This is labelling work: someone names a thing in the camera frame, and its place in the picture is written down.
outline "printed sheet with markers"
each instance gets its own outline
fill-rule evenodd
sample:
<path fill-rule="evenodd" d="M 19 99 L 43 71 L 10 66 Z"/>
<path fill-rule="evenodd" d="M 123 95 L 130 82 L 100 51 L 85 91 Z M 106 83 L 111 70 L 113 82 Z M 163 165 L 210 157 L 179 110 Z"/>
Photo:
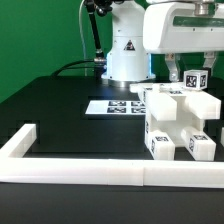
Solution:
<path fill-rule="evenodd" d="M 140 101 L 92 100 L 86 114 L 144 115 L 145 105 Z"/>

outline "black tabletop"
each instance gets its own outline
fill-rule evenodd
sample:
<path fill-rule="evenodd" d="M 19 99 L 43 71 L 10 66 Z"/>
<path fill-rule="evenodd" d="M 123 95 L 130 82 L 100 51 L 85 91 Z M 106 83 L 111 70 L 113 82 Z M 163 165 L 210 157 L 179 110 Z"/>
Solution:
<path fill-rule="evenodd" d="M 223 99 L 223 81 L 208 92 Z M 128 89 L 91 77 L 40 77 L 0 104 L 0 144 L 24 123 L 38 139 L 26 157 L 152 159 L 144 146 L 144 116 L 86 115 L 90 100 L 138 100 Z M 219 143 L 221 120 L 206 123 Z M 192 160 L 177 150 L 176 160 Z M 1 223 L 223 223 L 222 189 L 0 183 Z"/>

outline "green backdrop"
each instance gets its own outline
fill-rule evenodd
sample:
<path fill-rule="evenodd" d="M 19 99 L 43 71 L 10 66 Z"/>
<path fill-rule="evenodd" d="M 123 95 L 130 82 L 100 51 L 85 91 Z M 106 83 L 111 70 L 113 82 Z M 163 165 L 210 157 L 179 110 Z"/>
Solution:
<path fill-rule="evenodd" d="M 138 0 L 144 7 L 144 0 Z M 39 76 L 50 75 L 66 63 L 83 58 L 78 12 L 81 0 L 0 1 L 0 102 Z M 112 42 L 111 15 L 97 18 L 102 48 Z M 83 10 L 87 57 L 94 57 L 88 15 Z M 224 54 L 220 53 L 215 75 L 224 77 Z M 152 57 L 153 72 L 168 76 L 163 55 Z M 203 64 L 202 54 L 185 54 L 187 69 Z"/>

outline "warning label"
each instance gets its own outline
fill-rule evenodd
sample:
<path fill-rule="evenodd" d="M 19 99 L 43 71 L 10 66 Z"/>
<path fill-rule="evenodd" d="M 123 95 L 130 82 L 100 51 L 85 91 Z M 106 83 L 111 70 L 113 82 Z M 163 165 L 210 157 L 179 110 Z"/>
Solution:
<path fill-rule="evenodd" d="M 125 51 L 135 51 L 134 45 L 131 40 L 128 41 L 127 45 L 124 48 Z"/>

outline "white border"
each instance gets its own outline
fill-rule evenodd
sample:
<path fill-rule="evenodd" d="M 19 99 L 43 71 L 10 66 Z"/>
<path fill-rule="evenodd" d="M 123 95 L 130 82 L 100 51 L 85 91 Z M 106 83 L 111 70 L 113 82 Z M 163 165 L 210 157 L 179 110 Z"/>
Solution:
<path fill-rule="evenodd" d="M 26 124 L 1 148 L 1 182 L 224 188 L 223 162 L 22 158 L 35 139 Z"/>

